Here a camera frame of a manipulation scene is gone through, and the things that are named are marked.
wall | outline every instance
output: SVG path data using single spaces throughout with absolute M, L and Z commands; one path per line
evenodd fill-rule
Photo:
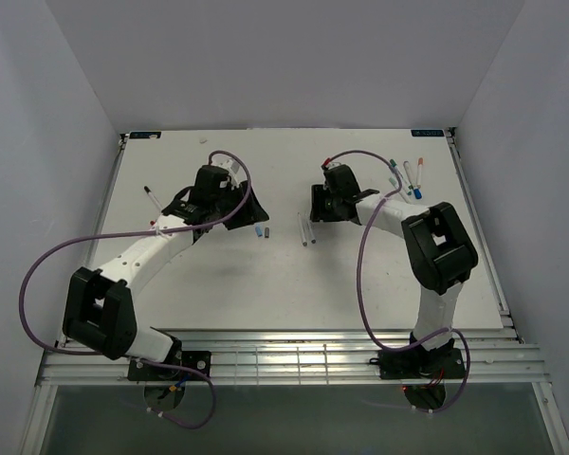
M 569 433 L 569 2 L 528 0 L 459 127 L 512 316 Z
M 0 0 L 0 455 L 21 441 L 42 351 L 17 315 L 20 281 L 50 246 L 88 233 L 118 137 L 42 0 Z M 30 323 L 58 334 L 72 248 L 33 280 Z
M 449 127 L 523 0 L 47 0 L 132 129 Z

black label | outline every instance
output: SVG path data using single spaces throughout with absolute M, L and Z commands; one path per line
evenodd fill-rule
M 129 135 L 129 139 L 160 139 L 159 131 L 135 131 Z
M 443 130 L 411 130 L 413 137 L 444 137 Z

cable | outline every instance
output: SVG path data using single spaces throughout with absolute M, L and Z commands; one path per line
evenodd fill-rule
M 243 199 L 234 208 L 234 210 L 232 210 L 230 213 L 228 213 L 226 216 L 224 216 L 223 218 L 221 218 L 219 220 L 211 221 L 209 223 L 205 223 L 202 225 L 173 227 L 170 229 L 163 229 L 160 232 L 162 232 L 163 234 L 173 234 L 173 233 L 177 233 L 177 232 L 187 232 L 190 230 L 212 228 L 215 225 L 219 225 L 221 223 L 227 222 L 245 205 L 248 198 L 250 197 L 250 192 L 251 192 L 250 172 L 248 171 L 247 165 L 238 156 L 236 156 L 230 152 L 223 151 L 223 150 L 217 150 L 215 152 L 212 152 L 209 155 L 209 164 L 211 164 L 211 160 L 215 155 L 229 156 L 230 158 L 235 160 L 238 164 L 240 164 L 240 167 L 243 168 L 243 170 L 245 171 L 245 175 L 247 176 L 248 184 L 247 184 L 247 190 L 245 191 L 245 195 L 243 196 Z M 37 344 L 41 348 L 43 348 L 46 351 L 49 351 L 51 353 L 66 354 L 66 355 L 99 355 L 99 353 L 96 353 L 93 351 L 70 351 L 68 349 L 56 348 L 56 347 L 51 346 L 50 344 L 43 342 L 41 339 L 39 339 L 37 336 L 34 335 L 34 333 L 31 331 L 31 328 L 29 327 L 28 318 L 26 316 L 26 292 L 28 290 L 29 280 L 31 280 L 31 277 L 34 274 L 34 272 L 36 271 L 36 269 L 48 257 L 50 257 L 51 255 L 53 255 L 57 251 L 65 248 L 67 246 L 80 244 L 82 242 L 89 242 L 92 240 L 121 239 L 121 238 L 125 238 L 125 237 L 147 237 L 147 236 L 151 236 L 151 235 L 156 235 L 156 232 L 153 230 L 139 230 L 139 231 L 131 231 L 131 232 L 114 232 L 114 233 L 109 233 L 109 234 L 85 235 L 82 237 L 76 237 L 74 239 L 66 240 L 65 242 L 62 242 L 62 243 L 54 246 L 49 251 L 42 254 L 29 268 L 28 273 L 26 273 L 25 277 L 23 278 L 23 281 L 21 282 L 21 288 L 19 289 L 19 319 L 21 320 L 21 325 L 23 326 L 23 330 L 26 332 L 26 335 L 29 337 L 29 339 L 31 339 L 31 341 L 33 341 L 35 344 Z
M 173 417 L 172 415 L 163 413 L 160 409 L 154 409 L 154 408 L 150 407 L 150 408 L 148 408 L 149 411 L 151 411 L 151 412 L 157 414 L 159 417 L 167 419 L 167 420 L 173 422 L 174 424 L 179 425 L 180 427 L 183 427 L 185 429 L 199 429 L 199 428 L 204 427 L 210 421 L 210 419 L 215 414 L 215 410 L 217 409 L 217 393 L 215 392 L 215 386 L 213 385 L 213 383 L 211 382 L 211 379 L 208 376 L 206 376 L 205 374 L 202 374 L 201 372 L 199 372 L 197 370 L 193 370 L 192 368 L 181 367 L 178 365 L 165 365 L 164 363 L 158 363 L 158 362 L 154 362 L 152 360 L 146 360 L 143 358 L 140 361 L 145 363 L 146 365 L 149 365 L 149 366 L 155 367 L 155 368 L 162 368 L 165 370 L 177 370 L 179 372 L 194 374 L 194 375 L 198 376 L 200 379 L 202 379 L 203 381 L 205 381 L 209 385 L 209 390 L 211 391 L 211 409 L 209 410 L 209 413 L 207 414 L 207 416 L 203 420 L 198 422 L 197 424 L 189 424 L 187 422 L 179 420 L 176 417 Z
M 423 338 L 418 339 L 417 341 L 415 341 L 411 344 L 408 344 L 407 346 L 403 346 L 401 348 L 391 348 L 391 347 L 383 344 L 381 341 L 379 341 L 379 339 L 376 337 L 375 333 L 371 329 L 371 326 L 369 325 L 369 320 L 367 318 L 367 313 L 366 313 L 365 307 L 364 307 L 364 298 L 362 297 L 362 260 L 364 258 L 364 249 L 365 249 L 366 244 L 367 244 L 367 238 L 369 237 L 369 231 L 371 230 L 371 226 L 373 225 L 373 222 L 376 220 L 377 215 L 379 214 L 379 211 L 381 210 L 383 205 L 386 203 L 388 197 L 393 196 L 394 194 L 397 194 L 402 190 L 402 181 L 400 180 L 400 176 L 398 175 L 398 173 L 393 169 L 393 166 L 390 164 L 390 162 L 386 158 L 384 158 L 383 156 L 374 154 L 373 152 L 367 152 L 364 150 L 349 150 L 347 152 L 341 152 L 339 154 L 333 155 L 330 158 L 327 158 L 324 161 L 324 163 L 322 163 L 322 166 L 326 166 L 331 161 L 333 161 L 336 158 L 339 158 L 340 156 L 351 155 L 351 154 L 368 155 L 368 156 L 372 156 L 372 157 L 377 158 L 378 160 L 382 161 L 383 163 L 385 163 L 388 166 L 388 169 L 390 169 L 390 172 L 394 174 L 394 176 L 396 177 L 396 181 L 398 183 L 398 187 L 396 189 L 387 193 L 377 203 L 376 208 L 373 211 L 373 213 L 371 214 L 371 217 L 369 218 L 369 221 L 367 222 L 367 225 L 366 225 L 364 231 L 362 232 L 362 237 L 360 239 L 360 246 L 358 248 L 358 261 L 357 261 L 357 298 L 358 298 L 358 309 L 360 310 L 360 317 L 362 319 L 362 324 L 364 325 L 364 328 L 367 332 L 367 335 L 375 343 L 375 345 L 377 345 L 377 347 L 379 347 L 383 351 L 386 351 L 389 353 L 402 353 L 405 351 L 409 351 L 411 349 L 416 348 L 417 346 L 422 345 L 423 343 L 425 343 L 429 339 L 432 339 L 434 337 L 438 337 L 439 335 L 445 334 L 446 332 L 453 332 L 460 337 L 460 339 L 462 340 L 462 343 L 464 344 L 464 349 L 466 351 L 466 373 L 464 374 L 462 384 L 460 385 L 459 389 L 457 390 L 457 393 L 455 395 L 453 395 L 453 397 L 450 399 L 450 401 L 447 404 L 443 405 L 441 408 L 434 409 L 434 410 L 432 410 L 432 409 L 429 409 L 429 410 L 421 409 L 422 411 L 425 411 L 425 412 L 441 412 L 443 410 L 447 410 L 448 408 L 450 408 L 450 406 L 453 403 L 455 403 L 459 399 L 459 397 L 463 393 L 464 389 L 466 388 L 466 384 L 468 383 L 468 376 L 469 376 L 469 372 L 470 372 L 470 349 L 468 346 L 468 342 L 466 341 L 466 338 L 464 337 L 464 335 L 459 330 L 453 329 L 450 327 L 443 327 L 441 329 L 438 329 L 438 330 L 432 332 L 429 335 L 426 335 Z M 396 405 L 383 405 L 383 407 L 403 408 L 403 407 L 398 407 Z

small object on table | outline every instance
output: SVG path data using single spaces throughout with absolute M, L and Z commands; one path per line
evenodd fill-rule
M 417 160 L 417 188 L 421 188 L 421 172 L 424 169 L 424 158 Z
M 395 180 L 394 177 L 390 177 L 388 180 L 390 181 L 390 183 L 392 183 L 393 187 L 398 188 L 398 182 Z M 398 194 L 402 196 L 402 198 L 405 200 L 407 204 L 411 204 L 411 199 L 407 194 L 405 194 L 403 190 L 401 190 Z
M 300 229 L 300 235 L 302 236 L 302 245 L 307 246 L 307 239 L 305 238 L 305 230 L 303 229 L 302 215 L 297 212 L 297 226 Z
M 143 187 L 143 189 L 145 190 L 146 194 L 148 195 L 148 197 L 150 198 L 152 203 L 154 203 L 154 205 L 156 206 L 158 211 L 162 211 L 162 205 L 160 204 L 160 201 L 158 201 L 158 199 L 154 196 L 154 194 L 152 193 L 152 190 L 150 190 L 150 187 L 146 186 L 146 187 Z
M 409 178 L 409 182 L 411 183 L 411 187 L 413 188 L 413 194 L 415 195 L 415 199 L 421 199 L 421 191 L 417 188 L 415 184 L 415 176 L 413 175 L 413 171 L 411 169 L 411 164 L 409 161 L 405 161 L 402 163 L 403 167 L 405 168 L 405 174 Z
M 310 234 L 310 243 L 316 243 L 316 237 L 314 236 L 314 229 L 312 228 L 312 222 L 310 221 L 309 217 L 305 218 L 305 222 L 307 223 L 307 232 Z
M 402 182 L 402 186 L 403 186 L 402 190 L 405 191 L 409 196 L 411 196 L 413 194 L 413 187 L 407 181 L 407 179 L 402 174 L 402 172 L 398 169 L 398 166 L 396 166 L 396 162 L 393 159 L 390 160 L 390 164 L 392 164 L 392 167 L 395 168 L 396 173 L 400 177 L 400 181 Z

purple cable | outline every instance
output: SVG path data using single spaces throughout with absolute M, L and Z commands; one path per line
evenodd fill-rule
M 228 213 L 226 216 L 224 216 L 219 220 L 211 221 L 210 223 L 205 223 L 203 225 L 173 227 L 170 229 L 163 229 L 160 232 L 164 234 L 174 234 L 177 232 L 187 232 L 190 230 L 212 228 L 215 225 L 227 222 L 231 217 L 233 217 L 238 212 L 238 210 L 240 210 L 245 205 L 251 192 L 250 172 L 248 171 L 247 165 L 245 165 L 245 163 L 243 163 L 243 161 L 240 158 L 238 158 L 238 156 L 223 150 L 217 150 L 215 152 L 212 152 L 209 155 L 209 164 L 211 164 L 211 160 L 215 155 L 229 156 L 230 158 L 235 160 L 238 164 L 240 164 L 241 168 L 243 168 L 243 170 L 245 171 L 248 185 L 247 185 L 247 191 L 245 192 L 242 201 L 240 201 L 240 203 L 234 208 L 234 210 L 232 210 L 230 213 Z M 121 239 L 125 237 L 146 237 L 150 235 L 156 235 L 156 232 L 154 230 L 138 230 L 131 232 L 114 232 L 110 234 L 85 235 L 83 237 L 77 237 L 74 239 L 66 240 L 65 242 L 62 242 L 54 246 L 49 251 L 40 256 L 34 262 L 34 264 L 32 264 L 31 267 L 29 268 L 28 273 L 26 273 L 26 276 L 23 278 L 23 281 L 21 282 L 21 288 L 19 290 L 19 319 L 21 320 L 21 325 L 23 326 L 23 330 L 26 332 L 26 335 L 28 335 L 29 339 L 31 339 L 35 344 L 37 344 L 41 348 L 51 353 L 67 354 L 67 355 L 98 355 L 99 353 L 93 351 L 70 351 L 68 349 L 55 348 L 47 343 L 44 343 L 41 339 L 39 339 L 37 336 L 34 335 L 34 333 L 31 331 L 31 328 L 29 327 L 28 318 L 26 317 L 26 291 L 28 290 L 29 280 L 31 279 L 31 276 L 34 274 L 34 272 L 40 266 L 41 263 L 43 263 L 49 256 L 53 255 L 60 249 L 63 249 L 67 246 L 80 244 L 82 242 L 89 242 L 92 240 Z
M 158 416 L 160 416 L 164 419 L 167 419 L 167 420 L 173 422 L 174 424 L 177 424 L 180 427 L 183 427 L 185 429 L 199 429 L 199 428 L 204 427 L 210 421 L 210 419 L 215 414 L 215 410 L 217 408 L 217 393 L 215 392 L 215 386 L 213 385 L 213 383 L 211 382 L 211 379 L 208 376 L 206 376 L 205 374 L 202 374 L 201 372 L 199 372 L 197 370 L 193 370 L 192 368 L 180 367 L 177 365 L 165 365 L 164 363 L 158 363 L 158 362 L 154 362 L 152 360 L 145 360 L 143 358 L 141 359 L 141 362 L 145 363 L 146 365 L 150 365 L 151 367 L 163 368 L 165 370 L 177 370 L 180 372 L 195 374 L 200 379 L 205 381 L 209 385 L 209 389 L 211 390 L 211 409 L 209 410 L 209 413 L 207 414 L 207 416 L 197 424 L 188 424 L 187 422 L 179 420 L 176 417 L 173 417 L 172 415 L 169 415 L 166 413 L 161 413 L 162 411 L 159 409 L 149 408 L 149 410 L 151 412 L 154 412 L 154 413 L 158 414 Z
M 368 156 L 375 157 L 378 160 L 384 162 L 388 166 L 388 169 L 390 169 L 390 172 L 395 175 L 396 181 L 398 182 L 398 187 L 396 189 L 394 189 L 393 191 L 387 193 L 379 201 L 379 203 L 377 203 L 376 209 L 371 214 L 371 217 L 369 218 L 369 221 L 367 222 L 367 226 L 365 227 L 364 231 L 362 232 L 362 238 L 360 239 L 360 247 L 358 249 L 358 262 L 357 262 L 357 297 L 358 297 L 358 309 L 360 310 L 360 317 L 362 319 L 362 324 L 364 325 L 364 328 L 367 332 L 367 335 L 377 345 L 377 347 L 379 347 L 380 349 L 382 349 L 384 351 L 390 352 L 390 353 L 402 353 L 405 351 L 409 351 L 410 349 L 413 349 L 413 348 L 416 348 L 417 346 L 420 346 L 421 344 L 425 343 L 429 339 L 437 337 L 441 334 L 445 334 L 446 332 L 453 332 L 460 337 L 460 339 L 462 340 L 462 343 L 464 344 L 464 350 L 466 351 L 466 374 L 464 375 L 464 379 L 462 380 L 462 384 L 460 385 L 457 393 L 455 395 L 453 395 L 453 397 L 450 399 L 450 401 L 446 405 L 443 405 L 439 409 L 435 409 L 433 412 L 440 412 L 443 410 L 447 410 L 448 408 L 450 408 L 450 406 L 453 403 L 455 403 L 459 399 L 462 392 L 466 388 L 466 384 L 468 383 L 468 376 L 469 376 L 469 372 L 470 372 L 470 349 L 468 346 L 468 342 L 466 341 L 466 338 L 464 337 L 464 335 L 459 330 L 449 328 L 449 327 L 443 327 L 442 329 L 438 329 L 438 330 L 432 332 L 431 334 L 426 335 L 425 337 L 420 338 L 417 341 L 415 341 L 411 344 L 408 344 L 407 346 L 403 346 L 401 348 L 390 348 L 390 347 L 386 346 L 385 344 L 383 344 L 381 341 L 379 341 L 379 339 L 377 339 L 375 333 L 373 332 L 373 330 L 371 329 L 371 326 L 369 325 L 369 320 L 367 318 L 367 313 L 366 313 L 365 307 L 364 307 L 364 298 L 362 297 L 362 259 L 364 257 L 364 249 L 366 247 L 367 238 L 369 237 L 369 231 L 371 230 L 371 226 L 373 225 L 373 222 L 376 220 L 377 215 L 379 214 L 379 211 L 381 210 L 383 205 L 386 203 L 387 198 L 390 196 L 393 196 L 394 194 L 399 193 L 402 190 L 402 182 L 400 180 L 400 177 L 398 176 L 398 173 L 393 169 L 390 162 L 387 159 L 385 159 L 384 157 L 377 155 L 377 154 L 374 154 L 373 152 L 366 152 L 364 150 L 349 150 L 347 152 L 341 152 L 340 154 L 333 155 L 330 159 L 327 160 L 327 163 L 330 161 L 333 161 L 336 158 L 339 158 L 340 156 L 351 155 L 351 154 L 368 155 Z M 383 406 L 387 407 L 387 408 L 395 408 L 395 405 L 383 405 Z

